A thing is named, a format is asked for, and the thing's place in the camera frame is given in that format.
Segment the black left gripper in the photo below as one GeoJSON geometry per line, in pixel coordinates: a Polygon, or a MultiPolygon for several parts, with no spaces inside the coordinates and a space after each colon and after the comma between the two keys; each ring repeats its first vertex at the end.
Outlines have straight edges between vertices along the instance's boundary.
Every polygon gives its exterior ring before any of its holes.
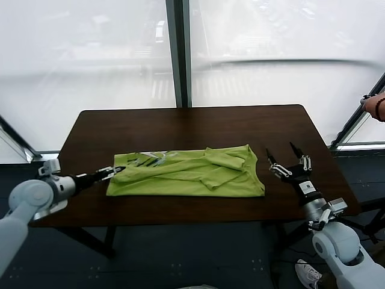
{"type": "Polygon", "coordinates": [[[81,175],[75,175],[73,177],[75,187],[77,190],[85,190],[97,182],[111,179],[116,174],[124,171],[125,168],[126,166],[109,166],[99,169],[97,170],[97,172],[94,173],[84,173],[81,175]]]}

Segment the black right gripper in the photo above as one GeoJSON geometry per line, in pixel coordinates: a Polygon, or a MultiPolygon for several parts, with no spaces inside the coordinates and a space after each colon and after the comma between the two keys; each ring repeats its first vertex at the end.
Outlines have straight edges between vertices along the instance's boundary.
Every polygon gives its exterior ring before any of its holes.
{"type": "Polygon", "coordinates": [[[310,175],[312,172],[312,161],[309,155],[293,144],[289,143],[299,163],[291,166],[288,169],[276,162],[271,152],[266,149],[268,162],[270,163],[269,170],[278,178],[282,178],[282,182],[290,184],[298,196],[298,204],[300,207],[305,206],[314,200],[319,199],[319,191],[312,184],[310,175]]]}

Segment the person hand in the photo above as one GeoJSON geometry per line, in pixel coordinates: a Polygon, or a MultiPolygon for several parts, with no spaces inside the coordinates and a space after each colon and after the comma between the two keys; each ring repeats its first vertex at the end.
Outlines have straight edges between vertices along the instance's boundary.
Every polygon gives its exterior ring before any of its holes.
{"type": "Polygon", "coordinates": [[[363,109],[365,112],[369,113],[372,118],[377,119],[377,114],[375,112],[375,107],[377,105],[377,102],[381,99],[380,95],[371,96],[370,98],[367,98],[363,105],[363,109]]]}

